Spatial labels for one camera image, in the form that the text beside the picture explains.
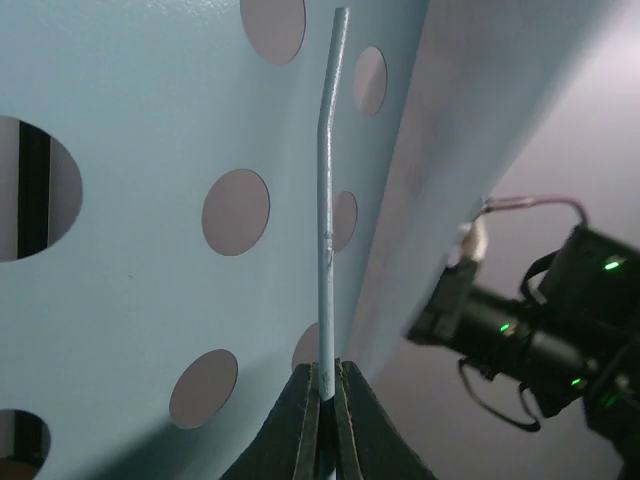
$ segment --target round cutout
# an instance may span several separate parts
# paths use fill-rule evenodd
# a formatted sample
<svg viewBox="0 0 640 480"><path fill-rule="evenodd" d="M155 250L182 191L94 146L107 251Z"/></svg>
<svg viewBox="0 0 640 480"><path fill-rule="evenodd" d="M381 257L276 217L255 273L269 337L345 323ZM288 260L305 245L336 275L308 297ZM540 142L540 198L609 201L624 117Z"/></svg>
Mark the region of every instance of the round cutout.
<svg viewBox="0 0 640 480"><path fill-rule="evenodd" d="M169 402L169 415L179 428L195 428L209 420L231 396L238 362L227 350L205 353L178 379Z"/></svg>
<svg viewBox="0 0 640 480"><path fill-rule="evenodd" d="M80 170L68 150L33 125L0 117L0 262L52 246L81 204Z"/></svg>
<svg viewBox="0 0 640 480"><path fill-rule="evenodd" d="M333 249L339 252L347 246L358 220L358 204L351 192L341 192L333 205Z"/></svg>
<svg viewBox="0 0 640 480"><path fill-rule="evenodd" d="M232 170L211 187L202 209L202 230L209 246L225 256L253 247L269 220L269 190L252 170Z"/></svg>
<svg viewBox="0 0 640 480"><path fill-rule="evenodd" d="M18 415L21 417L19 425L29 425L30 429L33 428L33 431L37 429L42 436L39 442L40 448L34 448L34 456L28 460L28 464L8 458L13 455L13 436ZM34 478L49 455L51 446L49 426L39 416L24 410L0 410L0 425L5 427L0 429L0 478Z"/></svg>
<svg viewBox="0 0 640 480"><path fill-rule="evenodd" d="M320 358L320 326L318 322L311 325L298 340L293 357L291 358L291 370L301 363L317 362Z"/></svg>
<svg viewBox="0 0 640 480"><path fill-rule="evenodd" d="M240 16L254 50L276 65L296 56L306 28L304 0L240 0Z"/></svg>
<svg viewBox="0 0 640 480"><path fill-rule="evenodd" d="M367 47L356 63L353 96L356 106L365 115L375 115L387 92L387 64L382 52Z"/></svg>

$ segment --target metal rod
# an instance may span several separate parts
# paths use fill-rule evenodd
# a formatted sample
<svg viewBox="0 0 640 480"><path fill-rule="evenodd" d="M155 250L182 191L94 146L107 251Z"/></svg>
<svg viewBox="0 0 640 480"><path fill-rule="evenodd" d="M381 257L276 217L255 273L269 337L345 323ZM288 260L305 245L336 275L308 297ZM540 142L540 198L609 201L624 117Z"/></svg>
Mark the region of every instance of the metal rod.
<svg viewBox="0 0 640 480"><path fill-rule="evenodd" d="M51 137L20 123L18 159L18 258L47 248L49 242L49 182ZM44 425L35 415L16 412L13 458L41 466Z"/></svg>
<svg viewBox="0 0 640 480"><path fill-rule="evenodd" d="M348 25L349 9L337 8L318 119L318 368L322 401L335 395L332 140Z"/></svg>

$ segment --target robotic arm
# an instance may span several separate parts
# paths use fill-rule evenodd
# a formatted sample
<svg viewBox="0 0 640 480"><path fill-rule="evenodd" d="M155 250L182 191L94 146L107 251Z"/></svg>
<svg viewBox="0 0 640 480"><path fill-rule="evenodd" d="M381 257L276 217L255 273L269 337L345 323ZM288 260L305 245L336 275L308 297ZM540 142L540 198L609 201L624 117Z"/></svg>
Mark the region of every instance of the robotic arm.
<svg viewBox="0 0 640 480"><path fill-rule="evenodd" d="M482 215L538 203L570 203L581 223L565 244L534 262L520 285L522 300L474 283L486 250ZM544 274L539 288L530 280ZM544 417L581 399L589 428L613 442L628 464L640 463L640 252L588 227L579 203L564 197L490 200L443 272L407 338L463 355L459 371L485 409L526 431L540 429L523 397L533 394ZM526 424L485 404L466 380L467 367L492 380L520 382Z"/></svg>

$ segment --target black bar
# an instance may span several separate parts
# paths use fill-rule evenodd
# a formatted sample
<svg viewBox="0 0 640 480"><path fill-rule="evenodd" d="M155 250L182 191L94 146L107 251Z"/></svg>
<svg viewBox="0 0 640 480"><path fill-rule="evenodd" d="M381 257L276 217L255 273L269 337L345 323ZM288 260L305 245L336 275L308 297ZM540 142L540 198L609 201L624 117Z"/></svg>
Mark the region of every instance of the black bar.
<svg viewBox="0 0 640 480"><path fill-rule="evenodd" d="M51 137L20 122L18 174L18 258L47 248L49 240L49 182ZM13 458L41 466L44 425L27 412L16 412Z"/></svg>

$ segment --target circular hole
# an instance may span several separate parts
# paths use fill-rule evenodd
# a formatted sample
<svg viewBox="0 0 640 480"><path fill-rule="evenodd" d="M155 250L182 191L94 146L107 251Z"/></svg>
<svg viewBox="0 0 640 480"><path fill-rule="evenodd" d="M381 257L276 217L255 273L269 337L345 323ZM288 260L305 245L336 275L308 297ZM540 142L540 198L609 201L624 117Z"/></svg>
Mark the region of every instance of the circular hole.
<svg viewBox="0 0 640 480"><path fill-rule="evenodd" d="M298 340L295 350L293 351L293 357L291 358L291 370L295 370L295 368L301 363L313 363L318 361L318 350L320 348L318 343L320 341L319 328L318 322L316 322L307 328L302 334L300 340Z"/></svg>
<svg viewBox="0 0 640 480"><path fill-rule="evenodd" d="M232 170L211 187L202 209L202 230L220 255L240 255L262 236L269 220L269 190L251 170Z"/></svg>
<svg viewBox="0 0 640 480"><path fill-rule="evenodd" d="M178 379L171 394L169 414L179 428L204 424L222 408L238 378L238 362L227 350L205 353Z"/></svg>
<svg viewBox="0 0 640 480"><path fill-rule="evenodd" d="M333 249L339 252L353 236L358 220L358 204L351 192L341 192L333 205Z"/></svg>
<svg viewBox="0 0 640 480"><path fill-rule="evenodd" d="M284 65L300 50L304 0L240 0L240 16L249 42L269 62Z"/></svg>
<svg viewBox="0 0 640 480"><path fill-rule="evenodd" d="M23 429L23 435L36 429L42 432L42 443L34 448L33 458L16 458L13 445L16 427ZM50 446L49 426L39 416L24 410L0 410L0 478L34 478L47 459Z"/></svg>
<svg viewBox="0 0 640 480"><path fill-rule="evenodd" d="M353 96L356 106L365 115L375 115L387 91L387 64L382 52L376 47L367 47L362 52L353 79Z"/></svg>
<svg viewBox="0 0 640 480"><path fill-rule="evenodd" d="M52 246L81 203L82 179L68 150L31 124L0 117L0 262Z"/></svg>

